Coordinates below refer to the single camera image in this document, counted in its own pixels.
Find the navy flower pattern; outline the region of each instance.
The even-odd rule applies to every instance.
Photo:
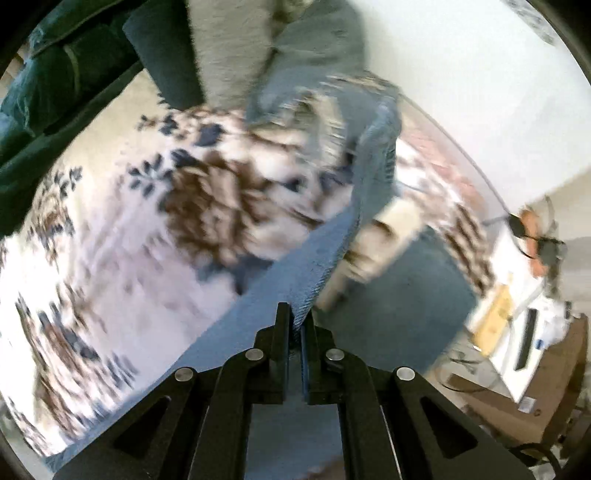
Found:
[[[152,162],[144,160],[141,168],[129,167],[127,173],[132,180],[129,182],[131,190],[140,190],[144,198],[150,197],[155,190],[155,184],[159,181],[170,182],[172,169],[162,169],[163,157],[156,154]]]
[[[30,241],[36,237],[39,240],[50,264],[57,260],[60,238],[73,237],[75,233],[74,223],[64,201],[76,190],[81,179],[82,167],[49,172],[43,179],[41,192],[33,203],[33,221],[27,239]]]

